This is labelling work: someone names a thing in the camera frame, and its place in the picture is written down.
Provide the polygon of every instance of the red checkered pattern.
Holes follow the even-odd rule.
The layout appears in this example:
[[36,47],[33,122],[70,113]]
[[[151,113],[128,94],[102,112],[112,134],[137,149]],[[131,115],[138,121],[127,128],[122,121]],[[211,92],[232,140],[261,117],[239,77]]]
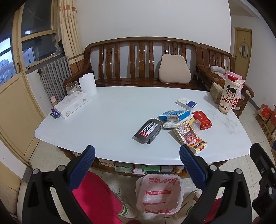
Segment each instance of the red checkered pattern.
[[219,107],[226,111],[230,110],[230,107],[226,107],[226,106],[222,105],[222,103],[219,103]]

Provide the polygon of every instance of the metal bolt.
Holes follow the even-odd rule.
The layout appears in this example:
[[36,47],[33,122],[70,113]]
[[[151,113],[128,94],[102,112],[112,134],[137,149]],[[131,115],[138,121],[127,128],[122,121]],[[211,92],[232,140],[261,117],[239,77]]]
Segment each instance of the metal bolt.
[[238,174],[242,174],[242,170],[241,170],[241,169],[236,169],[236,172],[237,172]]
[[39,172],[39,169],[34,169],[33,170],[33,174],[38,174],[38,172]]
[[58,168],[57,168],[58,171],[64,171],[65,170],[65,166],[64,165],[60,165]]
[[212,171],[216,171],[216,170],[217,170],[217,167],[216,167],[215,165],[211,165],[211,166],[210,166],[210,169],[211,169]]
[[272,195],[272,187],[270,187],[270,188],[268,189],[268,193],[269,193],[270,195]]

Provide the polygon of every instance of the beige cushion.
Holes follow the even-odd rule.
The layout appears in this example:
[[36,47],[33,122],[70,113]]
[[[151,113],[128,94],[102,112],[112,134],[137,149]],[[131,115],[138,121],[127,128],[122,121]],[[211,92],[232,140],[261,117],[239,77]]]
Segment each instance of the beige cushion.
[[159,69],[159,79],[164,83],[189,83],[191,81],[191,72],[185,58],[181,55],[163,54]]

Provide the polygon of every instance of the white shoe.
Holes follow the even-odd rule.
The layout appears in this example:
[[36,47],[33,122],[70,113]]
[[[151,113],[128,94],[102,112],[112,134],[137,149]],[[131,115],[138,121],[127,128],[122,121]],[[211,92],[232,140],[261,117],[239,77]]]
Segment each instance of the white shoe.
[[192,191],[182,202],[181,209],[177,213],[174,213],[172,217],[176,220],[187,217],[201,194],[202,192],[199,190]]
[[126,218],[135,218],[137,216],[137,210],[130,206],[127,202],[125,202],[117,193],[111,191],[118,199],[119,201],[123,204],[124,209],[123,211],[118,214],[119,216],[123,216]]

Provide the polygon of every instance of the curtain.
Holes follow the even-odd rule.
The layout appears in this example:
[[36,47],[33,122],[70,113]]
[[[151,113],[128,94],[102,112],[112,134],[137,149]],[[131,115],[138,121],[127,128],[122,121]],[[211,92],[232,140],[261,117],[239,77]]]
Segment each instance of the curtain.
[[59,0],[59,18],[62,44],[72,75],[83,66],[84,51],[80,44],[75,0]]

